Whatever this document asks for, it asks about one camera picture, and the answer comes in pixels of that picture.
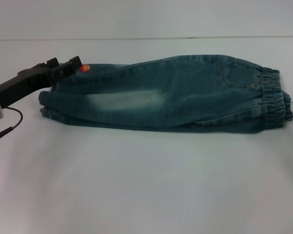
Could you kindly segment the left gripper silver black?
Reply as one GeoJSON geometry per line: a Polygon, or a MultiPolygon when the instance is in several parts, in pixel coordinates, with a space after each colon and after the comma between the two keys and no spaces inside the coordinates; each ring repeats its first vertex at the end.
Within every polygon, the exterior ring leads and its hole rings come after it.
{"type": "Polygon", "coordinates": [[[18,72],[14,78],[0,84],[0,119],[4,116],[3,109],[39,89],[50,86],[50,74],[54,80],[60,80],[76,73],[82,65],[79,56],[61,64],[57,58],[52,58],[46,63],[39,63],[18,72]]]}

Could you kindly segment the blue denim shorts with embroidery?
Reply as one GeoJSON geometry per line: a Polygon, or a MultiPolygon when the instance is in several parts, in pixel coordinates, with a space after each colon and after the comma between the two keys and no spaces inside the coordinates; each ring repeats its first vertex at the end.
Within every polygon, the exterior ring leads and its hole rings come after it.
{"type": "Polygon", "coordinates": [[[280,72],[224,55],[92,64],[39,94],[67,125],[161,132],[258,133],[293,119],[280,72]]]}

